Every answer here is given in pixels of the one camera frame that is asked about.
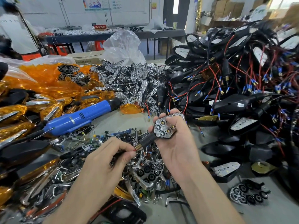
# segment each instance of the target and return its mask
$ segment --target dark gray door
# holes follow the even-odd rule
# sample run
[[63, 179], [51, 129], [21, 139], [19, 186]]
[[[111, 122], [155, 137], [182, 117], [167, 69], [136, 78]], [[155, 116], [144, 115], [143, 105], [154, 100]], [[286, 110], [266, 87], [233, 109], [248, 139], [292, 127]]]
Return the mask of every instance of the dark gray door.
[[185, 29], [190, 0], [179, 0], [177, 14], [173, 14], [173, 3], [174, 0], [164, 0], [163, 20], [166, 19], [167, 26], [177, 22], [178, 29]]

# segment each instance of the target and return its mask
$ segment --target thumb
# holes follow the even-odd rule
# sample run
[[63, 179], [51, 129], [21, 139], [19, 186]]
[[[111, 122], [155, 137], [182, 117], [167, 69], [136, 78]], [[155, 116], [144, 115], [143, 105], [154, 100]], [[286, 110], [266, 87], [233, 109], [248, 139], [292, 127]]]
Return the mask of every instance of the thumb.
[[186, 121], [180, 116], [167, 117], [166, 121], [172, 125], [175, 125], [176, 129], [180, 132], [189, 129]]
[[113, 172], [114, 174], [117, 175], [121, 175], [121, 173], [123, 172], [125, 166], [127, 165], [127, 163], [136, 156], [136, 152], [131, 151], [131, 152], [125, 152], [124, 154], [122, 154], [116, 161], [114, 168], [113, 168]]

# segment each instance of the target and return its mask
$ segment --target person's right hand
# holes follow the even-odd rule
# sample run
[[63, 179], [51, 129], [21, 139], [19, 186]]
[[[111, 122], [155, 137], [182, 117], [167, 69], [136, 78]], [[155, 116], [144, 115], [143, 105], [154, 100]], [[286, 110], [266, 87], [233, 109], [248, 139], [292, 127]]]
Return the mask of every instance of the person's right hand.
[[[178, 109], [172, 109], [170, 114], [179, 112]], [[165, 117], [165, 113], [161, 113], [159, 117], [154, 117], [154, 123]], [[182, 117], [168, 117], [166, 121], [176, 126], [177, 132], [171, 139], [157, 139], [156, 144], [161, 153], [164, 164], [170, 171], [178, 184], [189, 179], [192, 170], [199, 164], [200, 158], [198, 150], [191, 131], [189, 130], [185, 120]], [[148, 132], [152, 132], [153, 126], [148, 128]]]

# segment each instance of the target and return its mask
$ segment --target table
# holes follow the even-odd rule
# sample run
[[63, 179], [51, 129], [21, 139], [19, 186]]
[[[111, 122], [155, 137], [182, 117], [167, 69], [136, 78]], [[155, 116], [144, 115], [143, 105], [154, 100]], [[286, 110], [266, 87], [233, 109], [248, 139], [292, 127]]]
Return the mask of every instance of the table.
[[[104, 131], [116, 132], [127, 130], [128, 128], [140, 129], [143, 133], [146, 132], [147, 128], [152, 125], [148, 122], [146, 113], [139, 113], [133, 115], [121, 115], [119, 110], [108, 113], [102, 117], [95, 119], [92, 124], [95, 129], [90, 135], [104, 134]], [[194, 136], [197, 147], [201, 147], [206, 143], [217, 141], [217, 135], [219, 132], [218, 127], [205, 127], [202, 128], [205, 137], [202, 137], [198, 128], [195, 125], [190, 126], [190, 130]], [[213, 161], [215, 158], [208, 156], [199, 151], [200, 158], [202, 161]], [[253, 174], [249, 170], [249, 165], [243, 165], [240, 169], [240, 175], [242, 178], [251, 178], [256, 182], [264, 182], [265, 186], [271, 190], [269, 196], [268, 206], [249, 206], [249, 205], [238, 205], [233, 203], [233, 206], [244, 214], [242, 217], [248, 224], [281, 224], [298, 223], [298, 204], [287, 194], [287, 192], [277, 183], [275, 178], [263, 177], [254, 178]], [[234, 185], [239, 183], [238, 177], [235, 177], [229, 183], [219, 183], [220, 188], [224, 193]], [[184, 205], [171, 204], [167, 208], [164, 206], [168, 195], [163, 195], [163, 199], [159, 200], [157, 204], [142, 203], [140, 209], [147, 214], [147, 221], [145, 224], [154, 223], [171, 223], [171, 224], [196, 224], [192, 212]]]
[[[167, 38], [167, 52], [166, 52], [166, 58], [168, 58], [168, 49], [169, 49], [169, 38], [173, 38], [175, 40], [178, 40], [180, 42], [185, 42], [185, 30], [176, 29], [176, 30], [165, 30], [165, 31], [158, 31], [157, 33], [152, 33], [149, 31], [138, 31], [135, 32], [135, 34], [138, 36], [138, 38], [141, 39], [147, 39], [147, 50], [148, 50], [148, 39], [153, 38], [154, 39], [154, 60], [155, 60], [155, 51], [156, 51], [156, 39], [160, 41], [160, 38], [166, 37]], [[74, 53], [74, 48], [72, 43], [79, 42], [81, 45], [81, 49], [84, 52], [82, 42], [89, 42], [89, 41], [101, 41], [101, 40], [107, 40], [110, 38], [110, 36], [113, 35], [113, 33], [106, 33], [106, 34], [95, 34], [95, 35], [62, 35], [62, 36], [45, 36], [45, 40], [48, 44], [68, 44], [72, 52]]]

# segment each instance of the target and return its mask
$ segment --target black table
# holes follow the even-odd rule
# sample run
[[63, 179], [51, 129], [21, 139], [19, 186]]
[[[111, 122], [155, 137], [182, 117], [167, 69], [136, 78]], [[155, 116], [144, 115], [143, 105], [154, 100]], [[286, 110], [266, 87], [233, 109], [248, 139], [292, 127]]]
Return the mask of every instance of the black table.
[[[149, 31], [139, 31], [135, 32], [135, 34], [138, 36], [138, 38], [141, 39], [147, 39], [147, 52], [148, 50], [148, 39], [153, 38], [154, 39], [154, 60], [156, 59], [156, 39], [158, 39], [160, 43], [160, 38], [166, 37], [167, 38], [167, 50], [166, 50], [166, 58], [168, 58], [168, 49], [169, 49], [169, 38], [173, 38], [175, 40], [178, 40], [180, 42], [185, 41], [185, 30], [177, 29], [177, 30], [165, 30], [165, 31], [158, 31], [157, 33], [152, 33]], [[95, 35], [62, 35], [62, 36], [46, 36], [45, 40], [48, 44], [67, 44], [71, 47], [72, 52], [74, 53], [74, 48], [72, 43], [79, 42], [82, 48], [82, 51], [84, 52], [83, 46], [81, 42], [89, 42], [89, 41], [101, 41], [101, 40], [107, 40], [110, 38], [110, 36], [113, 35], [113, 33], [106, 33], [106, 34], [95, 34]]]

